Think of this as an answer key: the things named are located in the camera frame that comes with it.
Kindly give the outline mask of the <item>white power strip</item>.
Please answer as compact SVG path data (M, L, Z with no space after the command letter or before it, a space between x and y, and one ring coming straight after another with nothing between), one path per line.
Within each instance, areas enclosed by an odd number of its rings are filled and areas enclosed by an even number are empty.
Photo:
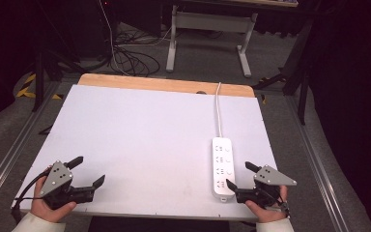
M213 192L221 202L227 202L235 193L227 181L235 181L234 156L229 138L215 137L212 140Z

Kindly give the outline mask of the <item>person's left hand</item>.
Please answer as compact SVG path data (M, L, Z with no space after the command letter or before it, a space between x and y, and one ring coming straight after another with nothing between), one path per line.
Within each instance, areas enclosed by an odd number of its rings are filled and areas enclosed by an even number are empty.
M32 200L31 205L31 213L34 216L48 222L57 223L74 210L74 208L76 207L76 203L69 202L57 210L50 209L42 199L39 199L44 182L45 177L41 177L35 184L34 199Z

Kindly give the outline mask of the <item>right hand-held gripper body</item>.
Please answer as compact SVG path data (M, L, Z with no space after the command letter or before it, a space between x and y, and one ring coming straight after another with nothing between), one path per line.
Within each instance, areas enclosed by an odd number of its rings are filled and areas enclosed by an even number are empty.
M271 166L259 167L260 170L257 173L253 172L255 187L252 189L238 188L236 190L237 202L245 203L245 201L250 200L261 208L279 204L280 186L295 186L297 182Z

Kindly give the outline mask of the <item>white table cover board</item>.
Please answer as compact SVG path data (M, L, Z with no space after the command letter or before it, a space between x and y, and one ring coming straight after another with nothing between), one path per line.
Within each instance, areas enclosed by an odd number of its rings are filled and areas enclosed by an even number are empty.
M104 216L243 220L252 214L213 192L212 140L232 142L235 183L253 186L245 168L275 159L259 103L211 94L188 94L74 85L24 181L56 160L84 161L72 172L76 187L105 176L94 200L79 213Z

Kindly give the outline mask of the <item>person's right hand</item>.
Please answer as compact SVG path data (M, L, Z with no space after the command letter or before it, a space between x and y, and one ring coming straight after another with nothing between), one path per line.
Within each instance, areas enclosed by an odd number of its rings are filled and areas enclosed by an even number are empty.
M287 195L288 188L286 186L280 186L280 200L286 202ZM276 210L265 210L250 200L245 201L244 204L258 218L258 222L260 223L274 222L287 217L287 214L282 211L278 212Z

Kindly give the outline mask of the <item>black tripod stand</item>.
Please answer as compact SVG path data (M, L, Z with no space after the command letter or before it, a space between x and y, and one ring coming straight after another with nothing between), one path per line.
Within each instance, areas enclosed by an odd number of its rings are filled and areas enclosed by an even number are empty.
M32 45L35 52L35 103L33 112L37 112L43 105L44 96L44 75L47 74L51 81L60 81L63 78L60 63L65 64L72 71L80 74L88 71L77 65L64 53L56 51L42 35L34 35Z

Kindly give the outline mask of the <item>aluminium floor rail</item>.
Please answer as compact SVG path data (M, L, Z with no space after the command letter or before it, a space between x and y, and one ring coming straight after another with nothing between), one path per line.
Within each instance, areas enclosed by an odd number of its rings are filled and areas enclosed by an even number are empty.
M57 91L59 82L51 82L47 86L47 90L44 92L43 101L39 104L37 109L33 109L28 113L27 119L21 124L20 131L16 134L15 140L11 143L5 156L0 161L0 188L4 184L7 176L11 172L16 160L22 152L27 140L32 134L33 127L37 124L40 117L43 115L43 111L53 95Z
M316 154L314 146L309 138L308 130L303 125L298 116L298 108L293 97L286 97L285 101L294 117L295 123L300 131L300 136L305 146L305 152L319 191L328 210L329 217L335 229L335 232L350 232L347 222L341 212L338 199L332 187L328 174L322 164L321 159Z

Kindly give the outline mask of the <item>black metal stand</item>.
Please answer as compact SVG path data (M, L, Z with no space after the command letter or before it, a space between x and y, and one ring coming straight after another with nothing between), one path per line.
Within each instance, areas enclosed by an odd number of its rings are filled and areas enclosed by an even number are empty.
M309 83L309 75L307 72L307 67L305 66L303 52L306 48L313 22L313 19L307 19L304 23L284 67L280 70L280 73L271 77L270 79L260 81L258 84L253 86L254 90L261 90L273 85L277 81L285 79L286 82L282 88L282 93L285 96L293 96L297 89L300 88L300 99L297 114L302 125L305 124L304 113Z

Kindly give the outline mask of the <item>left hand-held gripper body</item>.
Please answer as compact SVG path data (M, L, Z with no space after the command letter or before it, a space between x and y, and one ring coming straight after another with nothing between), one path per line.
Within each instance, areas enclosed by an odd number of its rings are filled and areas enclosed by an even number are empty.
M39 198L52 210L57 210L69 202L92 202L95 188L75 188L71 185L72 178L73 174L65 166L65 162L56 160L49 170Z

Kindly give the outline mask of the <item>white metal desk frame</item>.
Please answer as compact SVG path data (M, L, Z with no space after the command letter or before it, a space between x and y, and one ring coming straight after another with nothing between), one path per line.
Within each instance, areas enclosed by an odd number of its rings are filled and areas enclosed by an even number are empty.
M218 15L218 14L198 14L184 13L178 11L179 7L174 5L171 12L171 35L168 48L166 70L171 73L174 71L176 59L176 31L181 29L212 30L221 32L244 33L242 44L236 46L243 75L251 77L251 69L246 58L246 50L249 45L257 14L250 17Z

